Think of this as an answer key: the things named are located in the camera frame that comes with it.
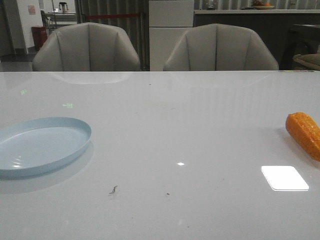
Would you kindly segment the fruit bowl on counter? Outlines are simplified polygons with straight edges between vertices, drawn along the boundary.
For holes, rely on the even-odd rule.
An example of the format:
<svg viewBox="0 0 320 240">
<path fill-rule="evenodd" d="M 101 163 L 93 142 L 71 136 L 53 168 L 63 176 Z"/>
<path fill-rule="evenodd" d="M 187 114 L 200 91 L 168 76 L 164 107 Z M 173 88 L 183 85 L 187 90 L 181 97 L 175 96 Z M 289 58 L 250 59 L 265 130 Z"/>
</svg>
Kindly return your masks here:
<svg viewBox="0 0 320 240">
<path fill-rule="evenodd" d="M 263 2 L 262 0 L 253 0 L 251 6 L 257 10 L 270 10 L 274 8 L 274 5 L 271 5 L 268 2 Z"/>
</svg>

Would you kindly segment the red trash bin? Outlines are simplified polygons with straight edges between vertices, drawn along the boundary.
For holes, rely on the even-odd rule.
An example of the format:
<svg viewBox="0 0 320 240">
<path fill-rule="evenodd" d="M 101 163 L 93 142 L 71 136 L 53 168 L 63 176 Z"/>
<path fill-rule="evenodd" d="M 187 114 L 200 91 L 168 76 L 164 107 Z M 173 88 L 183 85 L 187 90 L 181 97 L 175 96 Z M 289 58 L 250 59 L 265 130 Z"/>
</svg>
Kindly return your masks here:
<svg viewBox="0 0 320 240">
<path fill-rule="evenodd" d="M 32 26 L 31 27 L 34 47 L 38 51 L 48 39 L 45 26 Z"/>
</svg>

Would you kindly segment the beige upholstered chair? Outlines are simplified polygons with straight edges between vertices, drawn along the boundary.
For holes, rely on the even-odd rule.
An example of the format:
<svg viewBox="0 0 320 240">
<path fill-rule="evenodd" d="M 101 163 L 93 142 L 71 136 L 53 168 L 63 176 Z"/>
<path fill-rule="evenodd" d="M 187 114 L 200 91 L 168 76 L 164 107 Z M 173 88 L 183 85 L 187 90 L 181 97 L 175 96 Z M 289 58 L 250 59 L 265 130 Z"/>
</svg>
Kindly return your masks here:
<svg viewBox="0 0 320 240">
<path fill-rule="evenodd" d="M 34 72 L 130 72 L 140 66 L 124 29 L 94 22 L 56 29 L 32 61 Z"/>
<path fill-rule="evenodd" d="M 177 40 L 164 71 L 276 71 L 278 62 L 252 29 L 208 24 Z"/>
</svg>

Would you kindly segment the right beige upholstered chair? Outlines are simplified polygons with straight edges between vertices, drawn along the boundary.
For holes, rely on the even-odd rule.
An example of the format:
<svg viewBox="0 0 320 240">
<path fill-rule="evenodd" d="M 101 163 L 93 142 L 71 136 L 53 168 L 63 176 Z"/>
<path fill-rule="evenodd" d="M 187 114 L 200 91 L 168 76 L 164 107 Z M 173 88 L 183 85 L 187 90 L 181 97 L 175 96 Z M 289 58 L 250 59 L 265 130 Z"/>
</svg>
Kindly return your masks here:
<svg viewBox="0 0 320 240">
<path fill-rule="evenodd" d="M 276 71 L 278 62 L 252 29 L 208 24 L 177 40 L 164 71 Z"/>
</svg>

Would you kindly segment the background table with kettle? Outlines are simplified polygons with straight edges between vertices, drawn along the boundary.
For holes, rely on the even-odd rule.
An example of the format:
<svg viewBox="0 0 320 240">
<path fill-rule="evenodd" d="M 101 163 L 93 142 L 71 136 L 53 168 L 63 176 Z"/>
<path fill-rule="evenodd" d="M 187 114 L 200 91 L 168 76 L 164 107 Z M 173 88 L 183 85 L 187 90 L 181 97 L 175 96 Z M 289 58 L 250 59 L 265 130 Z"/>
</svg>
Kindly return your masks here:
<svg viewBox="0 0 320 240">
<path fill-rule="evenodd" d="M 74 0 L 40 0 L 42 24 L 47 29 L 77 23 Z"/>
</svg>

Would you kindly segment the beige cushion at right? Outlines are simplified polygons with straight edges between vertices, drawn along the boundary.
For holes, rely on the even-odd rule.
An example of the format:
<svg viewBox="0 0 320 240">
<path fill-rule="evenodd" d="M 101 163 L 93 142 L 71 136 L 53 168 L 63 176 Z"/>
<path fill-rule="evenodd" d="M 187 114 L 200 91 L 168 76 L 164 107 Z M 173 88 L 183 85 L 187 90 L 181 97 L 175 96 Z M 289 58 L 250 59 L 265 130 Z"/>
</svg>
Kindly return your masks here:
<svg viewBox="0 0 320 240">
<path fill-rule="evenodd" d="M 300 69 L 306 70 L 320 70 L 320 54 L 296 54 L 293 56 L 292 60 L 295 62 L 295 65 Z"/>
</svg>

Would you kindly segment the white cabinet column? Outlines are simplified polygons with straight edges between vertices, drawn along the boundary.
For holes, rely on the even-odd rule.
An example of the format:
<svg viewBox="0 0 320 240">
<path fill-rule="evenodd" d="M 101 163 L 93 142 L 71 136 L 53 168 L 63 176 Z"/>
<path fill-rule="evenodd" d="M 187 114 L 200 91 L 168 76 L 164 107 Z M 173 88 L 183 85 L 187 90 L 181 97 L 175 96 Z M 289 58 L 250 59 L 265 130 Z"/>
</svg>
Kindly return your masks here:
<svg viewBox="0 0 320 240">
<path fill-rule="evenodd" d="M 149 66 L 162 71 L 178 38 L 194 25 L 193 0 L 150 0 Z"/>
</svg>

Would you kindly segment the red barrier belt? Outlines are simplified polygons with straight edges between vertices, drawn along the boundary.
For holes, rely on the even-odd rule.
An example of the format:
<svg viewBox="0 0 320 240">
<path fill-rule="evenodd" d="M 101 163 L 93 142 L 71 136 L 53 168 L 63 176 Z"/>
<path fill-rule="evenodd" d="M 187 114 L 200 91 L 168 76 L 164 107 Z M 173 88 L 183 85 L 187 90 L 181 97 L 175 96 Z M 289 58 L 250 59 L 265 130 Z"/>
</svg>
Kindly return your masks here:
<svg viewBox="0 0 320 240">
<path fill-rule="evenodd" d="M 86 20 L 98 20 L 98 19 L 122 19 L 139 17 L 138 13 L 126 13 L 126 14 L 105 14 L 105 15 L 83 15 Z"/>
</svg>

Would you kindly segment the light blue round plate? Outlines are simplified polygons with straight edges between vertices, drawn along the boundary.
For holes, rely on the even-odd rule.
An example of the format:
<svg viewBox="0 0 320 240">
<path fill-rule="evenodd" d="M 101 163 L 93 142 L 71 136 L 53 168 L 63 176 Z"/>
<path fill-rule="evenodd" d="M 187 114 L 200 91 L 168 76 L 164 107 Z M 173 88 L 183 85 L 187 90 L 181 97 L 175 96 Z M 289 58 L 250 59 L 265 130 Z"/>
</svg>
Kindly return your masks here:
<svg viewBox="0 0 320 240">
<path fill-rule="evenodd" d="M 81 156 L 92 135 L 90 125 L 71 117 L 45 117 L 0 131 L 0 176 L 23 178 L 60 169 Z"/>
</svg>

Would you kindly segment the dark chair at right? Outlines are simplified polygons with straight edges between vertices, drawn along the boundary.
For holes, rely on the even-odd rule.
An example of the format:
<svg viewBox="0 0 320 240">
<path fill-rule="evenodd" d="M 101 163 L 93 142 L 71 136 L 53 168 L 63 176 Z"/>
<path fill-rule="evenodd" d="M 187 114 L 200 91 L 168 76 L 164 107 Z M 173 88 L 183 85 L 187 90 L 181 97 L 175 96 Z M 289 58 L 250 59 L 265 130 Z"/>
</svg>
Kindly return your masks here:
<svg viewBox="0 0 320 240">
<path fill-rule="evenodd" d="M 293 68 L 293 57 L 300 50 L 307 54 L 315 54 L 316 44 L 320 43 L 319 24 L 293 24 L 286 36 L 284 52 L 279 64 L 281 70 Z"/>
</svg>

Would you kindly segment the orange corn cob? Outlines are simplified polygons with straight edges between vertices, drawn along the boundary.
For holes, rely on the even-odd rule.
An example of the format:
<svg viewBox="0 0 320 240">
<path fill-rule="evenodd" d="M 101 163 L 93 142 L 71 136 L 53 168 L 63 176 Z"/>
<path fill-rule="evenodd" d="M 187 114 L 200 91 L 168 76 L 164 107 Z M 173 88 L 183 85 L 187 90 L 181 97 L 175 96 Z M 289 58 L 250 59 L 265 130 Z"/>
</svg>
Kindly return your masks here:
<svg viewBox="0 0 320 240">
<path fill-rule="evenodd" d="M 312 159 L 320 161 L 320 128 L 308 114 L 304 112 L 289 114 L 285 128 Z"/>
</svg>

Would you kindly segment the left beige upholstered chair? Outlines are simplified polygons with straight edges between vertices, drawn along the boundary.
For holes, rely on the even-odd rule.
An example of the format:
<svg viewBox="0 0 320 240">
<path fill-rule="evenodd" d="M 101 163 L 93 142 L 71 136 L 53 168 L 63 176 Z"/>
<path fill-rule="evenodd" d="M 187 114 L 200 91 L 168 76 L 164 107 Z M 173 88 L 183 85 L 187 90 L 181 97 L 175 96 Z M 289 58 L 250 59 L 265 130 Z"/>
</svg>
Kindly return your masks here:
<svg viewBox="0 0 320 240">
<path fill-rule="evenodd" d="M 94 22 L 56 29 L 32 61 L 34 72 L 130 72 L 140 66 L 124 29 Z"/>
</svg>

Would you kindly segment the dark counter with white top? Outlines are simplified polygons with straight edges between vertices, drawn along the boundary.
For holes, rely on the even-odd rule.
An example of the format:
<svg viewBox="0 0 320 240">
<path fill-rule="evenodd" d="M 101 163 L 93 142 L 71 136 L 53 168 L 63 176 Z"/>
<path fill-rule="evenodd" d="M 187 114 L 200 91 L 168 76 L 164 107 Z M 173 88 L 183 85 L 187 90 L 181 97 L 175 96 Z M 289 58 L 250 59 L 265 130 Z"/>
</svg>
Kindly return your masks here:
<svg viewBox="0 0 320 240">
<path fill-rule="evenodd" d="M 320 25 L 318 9 L 195 10 L 194 26 L 225 24 L 254 30 L 273 54 L 282 59 L 289 28 L 294 24 Z"/>
</svg>

